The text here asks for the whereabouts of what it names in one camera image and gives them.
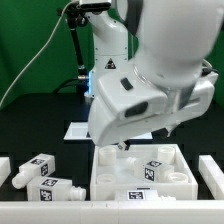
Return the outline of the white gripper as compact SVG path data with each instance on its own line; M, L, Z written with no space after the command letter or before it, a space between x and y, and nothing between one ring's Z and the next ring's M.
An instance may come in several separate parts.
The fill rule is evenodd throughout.
M163 129L169 135L179 124L203 115L209 108L218 74L200 77L188 103L181 109L166 93L135 70L108 73L97 81L88 131L95 145L117 144L128 151L128 139Z

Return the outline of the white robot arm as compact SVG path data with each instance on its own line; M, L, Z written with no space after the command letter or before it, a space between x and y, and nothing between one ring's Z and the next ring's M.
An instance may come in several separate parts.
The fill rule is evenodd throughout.
M137 0L139 47L127 67L97 80L88 131L98 147L203 115L217 74L202 74L224 21L224 0Z

